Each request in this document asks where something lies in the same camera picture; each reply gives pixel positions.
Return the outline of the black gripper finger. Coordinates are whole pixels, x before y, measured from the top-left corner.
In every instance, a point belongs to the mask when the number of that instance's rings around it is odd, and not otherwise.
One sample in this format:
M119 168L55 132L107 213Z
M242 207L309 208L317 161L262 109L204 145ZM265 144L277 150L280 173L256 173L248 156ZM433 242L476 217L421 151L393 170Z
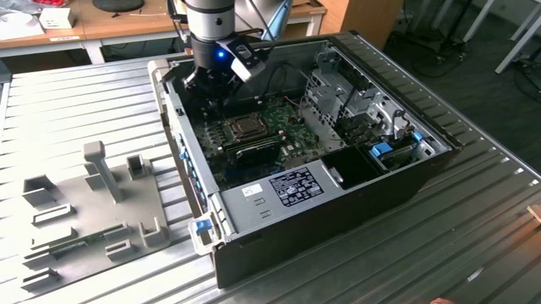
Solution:
M184 87L193 101L206 109L217 106L216 77L213 70L197 66L193 73L184 78Z
M234 71L222 71L218 76L218 107L222 108L230 97L237 95L245 82Z

